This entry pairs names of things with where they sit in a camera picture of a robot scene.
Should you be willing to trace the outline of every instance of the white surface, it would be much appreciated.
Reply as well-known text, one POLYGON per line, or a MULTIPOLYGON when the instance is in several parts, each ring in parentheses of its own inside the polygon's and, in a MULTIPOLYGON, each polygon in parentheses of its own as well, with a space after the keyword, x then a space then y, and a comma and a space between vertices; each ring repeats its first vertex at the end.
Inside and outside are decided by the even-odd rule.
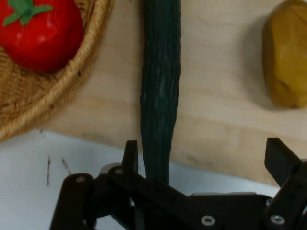
MULTIPOLYGON (((0 144, 0 229, 45 230, 50 226, 61 185, 68 170, 97 177, 100 169, 121 162, 123 150, 35 130, 0 144), (50 184, 47 165, 50 156, 50 184)), ((140 174, 144 175, 142 157, 140 174)), ((170 163, 171 186, 190 195, 197 192, 256 192, 274 196, 277 187, 211 171, 170 163)), ((112 218, 99 220, 97 229, 121 230, 112 218)))

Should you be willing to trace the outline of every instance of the wicker basket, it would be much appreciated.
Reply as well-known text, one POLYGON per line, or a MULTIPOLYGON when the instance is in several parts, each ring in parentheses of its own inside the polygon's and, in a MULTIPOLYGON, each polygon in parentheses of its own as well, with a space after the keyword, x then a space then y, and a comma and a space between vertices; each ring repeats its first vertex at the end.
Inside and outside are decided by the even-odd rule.
POLYGON ((21 68, 0 47, 0 140, 32 129, 74 96, 91 74, 113 0, 75 0, 85 36, 69 64, 52 74, 21 68))

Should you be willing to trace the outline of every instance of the green tomato leaves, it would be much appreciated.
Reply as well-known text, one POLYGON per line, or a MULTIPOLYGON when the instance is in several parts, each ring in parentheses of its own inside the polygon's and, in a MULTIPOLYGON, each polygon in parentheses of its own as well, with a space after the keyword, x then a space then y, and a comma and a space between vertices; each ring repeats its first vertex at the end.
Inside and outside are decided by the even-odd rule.
POLYGON ((35 6, 33 0, 7 0, 7 3, 15 10, 15 13, 4 19, 4 26, 17 20, 20 20, 21 25, 26 25, 31 21, 33 16, 52 10, 52 6, 50 5, 35 6))

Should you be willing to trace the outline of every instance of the red tomato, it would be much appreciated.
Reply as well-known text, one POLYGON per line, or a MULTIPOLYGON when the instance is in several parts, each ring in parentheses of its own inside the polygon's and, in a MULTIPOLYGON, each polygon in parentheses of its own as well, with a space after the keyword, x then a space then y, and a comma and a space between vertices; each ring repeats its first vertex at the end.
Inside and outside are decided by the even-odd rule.
POLYGON ((12 60, 28 69, 52 72, 64 67, 77 53, 83 33, 74 0, 0 0, 0 46, 12 60), (5 19, 17 13, 12 2, 21 1, 52 9, 34 15, 24 25, 20 18, 4 26, 5 19))

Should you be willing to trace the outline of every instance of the screw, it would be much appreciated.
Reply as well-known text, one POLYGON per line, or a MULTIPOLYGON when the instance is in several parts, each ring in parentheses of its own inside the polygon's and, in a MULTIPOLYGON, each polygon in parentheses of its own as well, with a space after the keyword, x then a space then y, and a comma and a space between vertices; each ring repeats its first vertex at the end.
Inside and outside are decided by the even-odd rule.
POLYGON ((115 170, 115 174, 122 174, 123 173, 123 169, 116 169, 115 170))
POLYGON ((269 206, 272 203, 273 199, 267 199, 267 201, 265 202, 266 206, 269 206))
POLYGON ((201 218, 201 223, 204 226, 213 226, 215 224, 215 218, 212 216, 203 216, 201 218))
POLYGON ((84 176, 79 176, 76 180, 77 183, 81 183, 85 181, 85 177, 84 176))
POLYGON ((271 222, 276 225, 283 225, 286 220, 280 215, 272 215, 271 222))

